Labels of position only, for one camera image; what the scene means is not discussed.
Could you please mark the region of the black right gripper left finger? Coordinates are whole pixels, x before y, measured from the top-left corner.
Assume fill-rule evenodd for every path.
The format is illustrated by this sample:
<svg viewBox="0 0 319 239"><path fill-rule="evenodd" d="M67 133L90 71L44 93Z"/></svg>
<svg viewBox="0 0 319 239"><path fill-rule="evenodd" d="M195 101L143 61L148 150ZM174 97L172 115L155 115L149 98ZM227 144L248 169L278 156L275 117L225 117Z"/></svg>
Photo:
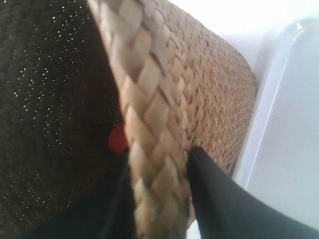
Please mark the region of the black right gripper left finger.
<svg viewBox="0 0 319 239"><path fill-rule="evenodd" d="M24 239L134 239L135 202L130 184L128 150L83 199L49 222L24 234Z"/></svg>

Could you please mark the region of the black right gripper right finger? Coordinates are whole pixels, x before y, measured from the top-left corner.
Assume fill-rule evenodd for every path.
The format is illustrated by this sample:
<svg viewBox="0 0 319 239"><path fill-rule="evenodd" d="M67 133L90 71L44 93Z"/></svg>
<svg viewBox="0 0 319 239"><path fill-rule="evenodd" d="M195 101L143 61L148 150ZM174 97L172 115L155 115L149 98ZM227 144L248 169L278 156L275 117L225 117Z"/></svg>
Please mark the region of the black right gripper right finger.
<svg viewBox="0 0 319 239"><path fill-rule="evenodd" d="M200 146L187 175L203 239L317 239L319 232L267 206L237 185Z"/></svg>

